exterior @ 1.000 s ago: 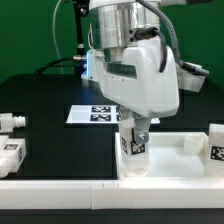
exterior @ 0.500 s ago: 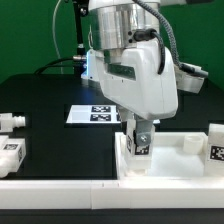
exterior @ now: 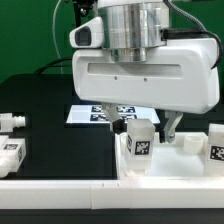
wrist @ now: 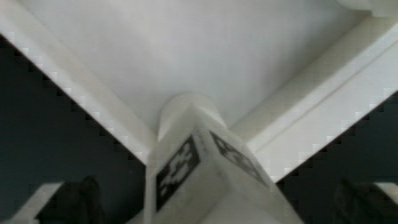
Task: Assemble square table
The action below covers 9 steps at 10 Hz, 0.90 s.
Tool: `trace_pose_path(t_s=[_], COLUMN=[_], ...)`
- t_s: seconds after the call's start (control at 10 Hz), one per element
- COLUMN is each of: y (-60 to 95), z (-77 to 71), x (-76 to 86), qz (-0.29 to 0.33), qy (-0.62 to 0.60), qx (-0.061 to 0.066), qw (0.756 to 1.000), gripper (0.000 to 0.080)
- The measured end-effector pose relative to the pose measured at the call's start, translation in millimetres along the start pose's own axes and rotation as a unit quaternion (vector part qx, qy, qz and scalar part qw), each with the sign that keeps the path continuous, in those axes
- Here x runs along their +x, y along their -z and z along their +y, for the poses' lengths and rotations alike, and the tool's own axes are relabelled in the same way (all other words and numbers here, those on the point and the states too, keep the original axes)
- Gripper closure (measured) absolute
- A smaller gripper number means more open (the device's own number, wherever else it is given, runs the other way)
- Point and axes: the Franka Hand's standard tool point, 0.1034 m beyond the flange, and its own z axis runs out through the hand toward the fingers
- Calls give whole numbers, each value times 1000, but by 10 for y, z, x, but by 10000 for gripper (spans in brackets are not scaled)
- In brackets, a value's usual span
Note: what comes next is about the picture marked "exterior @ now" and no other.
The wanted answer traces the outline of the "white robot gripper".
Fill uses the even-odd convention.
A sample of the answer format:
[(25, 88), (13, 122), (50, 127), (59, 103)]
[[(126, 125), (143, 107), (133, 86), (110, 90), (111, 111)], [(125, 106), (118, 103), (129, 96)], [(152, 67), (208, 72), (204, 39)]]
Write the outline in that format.
[(216, 56), (212, 38), (169, 40), (149, 49), (143, 63), (115, 63), (103, 49), (78, 50), (72, 60), (74, 87), (80, 99), (103, 103), (116, 134), (125, 129), (117, 104), (170, 110), (159, 140), (172, 143), (182, 112), (203, 114), (218, 103)]

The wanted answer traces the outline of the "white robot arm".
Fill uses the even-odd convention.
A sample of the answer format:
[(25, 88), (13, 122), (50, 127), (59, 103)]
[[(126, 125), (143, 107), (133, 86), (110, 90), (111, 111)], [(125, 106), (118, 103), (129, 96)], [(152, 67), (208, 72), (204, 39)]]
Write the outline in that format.
[(70, 33), (76, 94), (97, 101), (115, 133), (118, 105), (161, 109), (162, 142), (173, 142), (185, 113), (203, 114), (219, 101), (217, 35), (172, 0), (93, 0), (97, 15)]

